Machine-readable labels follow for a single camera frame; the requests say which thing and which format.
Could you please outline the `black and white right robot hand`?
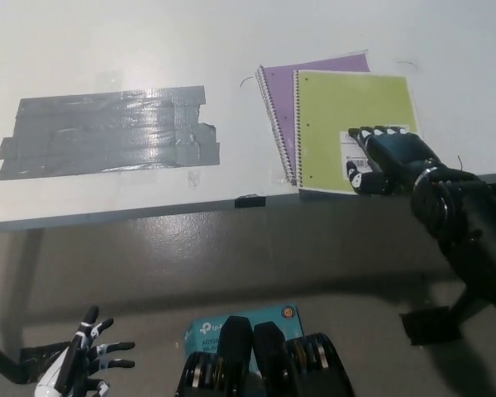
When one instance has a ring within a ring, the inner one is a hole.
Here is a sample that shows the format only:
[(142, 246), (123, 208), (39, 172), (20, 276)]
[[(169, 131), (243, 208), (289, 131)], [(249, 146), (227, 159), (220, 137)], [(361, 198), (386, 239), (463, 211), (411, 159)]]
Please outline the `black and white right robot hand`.
[(348, 130), (365, 153), (370, 172), (346, 163), (351, 187), (361, 195), (392, 195), (413, 191), (421, 174), (441, 165), (433, 150), (416, 134), (402, 127), (358, 127)]

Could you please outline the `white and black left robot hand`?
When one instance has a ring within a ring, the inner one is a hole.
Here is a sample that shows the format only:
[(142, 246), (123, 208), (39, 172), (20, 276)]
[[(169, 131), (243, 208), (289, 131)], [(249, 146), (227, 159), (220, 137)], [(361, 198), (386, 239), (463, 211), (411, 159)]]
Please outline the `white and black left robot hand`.
[(92, 375), (111, 368), (131, 369), (135, 366), (132, 360), (107, 357), (111, 352), (130, 351), (136, 346), (134, 342), (96, 343), (100, 335), (114, 324), (112, 318), (99, 322), (98, 315), (98, 306), (88, 309), (68, 347), (39, 380), (35, 397), (107, 396), (109, 383), (94, 379)]

